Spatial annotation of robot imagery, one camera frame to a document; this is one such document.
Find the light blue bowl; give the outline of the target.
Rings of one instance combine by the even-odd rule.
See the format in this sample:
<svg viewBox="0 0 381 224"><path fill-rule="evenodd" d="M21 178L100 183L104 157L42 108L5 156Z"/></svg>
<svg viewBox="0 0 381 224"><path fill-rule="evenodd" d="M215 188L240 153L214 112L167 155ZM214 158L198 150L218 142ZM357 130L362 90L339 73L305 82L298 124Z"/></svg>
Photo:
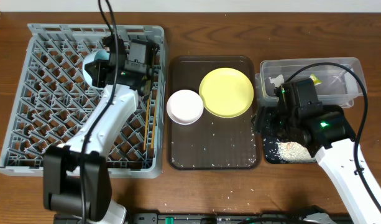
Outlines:
<svg viewBox="0 0 381 224"><path fill-rule="evenodd" d="M106 50L104 50L104 49L99 49L99 50L97 50L97 51L87 55L85 57L84 61L83 61L83 64L82 64L82 73L83 73L85 82L89 86L91 86L92 88L96 88L97 90L102 90L103 87L97 87L96 85L93 84L93 78L91 76L91 73L87 72L85 70L85 65L86 64L94 62L97 59L109 60L109 53Z"/></svg>

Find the white tissue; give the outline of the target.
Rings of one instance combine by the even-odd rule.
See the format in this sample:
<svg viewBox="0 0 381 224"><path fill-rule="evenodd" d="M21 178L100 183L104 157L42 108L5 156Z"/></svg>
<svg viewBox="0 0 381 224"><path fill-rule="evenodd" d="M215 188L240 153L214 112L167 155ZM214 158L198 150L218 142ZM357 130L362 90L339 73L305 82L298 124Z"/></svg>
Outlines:
<svg viewBox="0 0 381 224"><path fill-rule="evenodd" d="M275 78L269 77L269 81L271 84L274 85L275 88L278 88L281 84L283 84L285 82L282 74L278 75Z"/></svg>

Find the wooden chopstick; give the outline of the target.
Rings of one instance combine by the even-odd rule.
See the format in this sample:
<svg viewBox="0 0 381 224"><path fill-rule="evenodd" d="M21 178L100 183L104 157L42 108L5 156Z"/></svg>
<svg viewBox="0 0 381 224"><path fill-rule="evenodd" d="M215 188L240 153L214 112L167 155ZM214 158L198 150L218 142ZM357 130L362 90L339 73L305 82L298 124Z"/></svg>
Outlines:
<svg viewBox="0 0 381 224"><path fill-rule="evenodd" d="M157 110L157 87L155 86L155 82L158 81L158 71L155 71L155 69L158 68L157 65L154 65L154 79L153 79L153 86L152 86L152 116L153 116L153 121L152 121L152 137L151 137L151 149L154 149L154 138L155 138L155 118L156 118L156 110Z"/></svg>
<svg viewBox="0 0 381 224"><path fill-rule="evenodd" d="M147 139L148 139L148 131L149 131L149 112L150 112L150 97L148 97L146 101L146 115L145 115L145 131L144 131L144 151L147 150Z"/></svg>

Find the green orange snack wrapper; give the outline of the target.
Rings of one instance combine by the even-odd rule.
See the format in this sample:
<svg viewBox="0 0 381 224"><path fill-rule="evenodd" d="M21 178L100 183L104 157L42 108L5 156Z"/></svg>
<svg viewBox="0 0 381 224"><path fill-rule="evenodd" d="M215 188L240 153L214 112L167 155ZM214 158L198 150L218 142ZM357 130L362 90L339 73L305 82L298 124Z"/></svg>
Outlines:
<svg viewBox="0 0 381 224"><path fill-rule="evenodd" d="M314 73L310 75L310 79L312 79L314 85L322 84L322 81Z"/></svg>

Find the white round bowl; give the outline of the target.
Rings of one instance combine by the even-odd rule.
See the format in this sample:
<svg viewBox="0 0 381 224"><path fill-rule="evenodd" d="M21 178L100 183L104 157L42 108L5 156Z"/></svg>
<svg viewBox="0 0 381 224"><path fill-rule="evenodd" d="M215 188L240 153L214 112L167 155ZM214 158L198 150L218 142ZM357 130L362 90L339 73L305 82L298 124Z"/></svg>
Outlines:
<svg viewBox="0 0 381 224"><path fill-rule="evenodd" d="M180 125L190 125L201 118L204 105L201 97L191 90L179 90L167 101L169 118Z"/></svg>

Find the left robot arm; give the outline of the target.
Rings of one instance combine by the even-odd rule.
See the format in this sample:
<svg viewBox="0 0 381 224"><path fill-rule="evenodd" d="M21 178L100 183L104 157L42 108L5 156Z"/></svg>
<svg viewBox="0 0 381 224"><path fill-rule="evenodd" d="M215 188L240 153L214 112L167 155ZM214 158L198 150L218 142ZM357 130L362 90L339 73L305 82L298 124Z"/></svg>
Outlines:
<svg viewBox="0 0 381 224"><path fill-rule="evenodd" d="M44 154L44 207L80 223L124 223L126 209L112 199L107 158L127 119L151 94L158 44L113 35L82 64L86 83L103 95L87 122L66 143Z"/></svg>

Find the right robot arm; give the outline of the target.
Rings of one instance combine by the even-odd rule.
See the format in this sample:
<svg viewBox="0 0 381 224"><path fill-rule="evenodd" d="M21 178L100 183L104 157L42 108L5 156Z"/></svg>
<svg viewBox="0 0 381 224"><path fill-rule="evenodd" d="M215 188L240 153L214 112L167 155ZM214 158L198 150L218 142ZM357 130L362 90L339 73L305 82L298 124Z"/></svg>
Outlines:
<svg viewBox="0 0 381 224"><path fill-rule="evenodd" d="M261 107L254 131L308 150L334 184L354 223L381 223L381 188L372 175L356 134L338 105L319 101L312 79L286 82L278 103Z"/></svg>

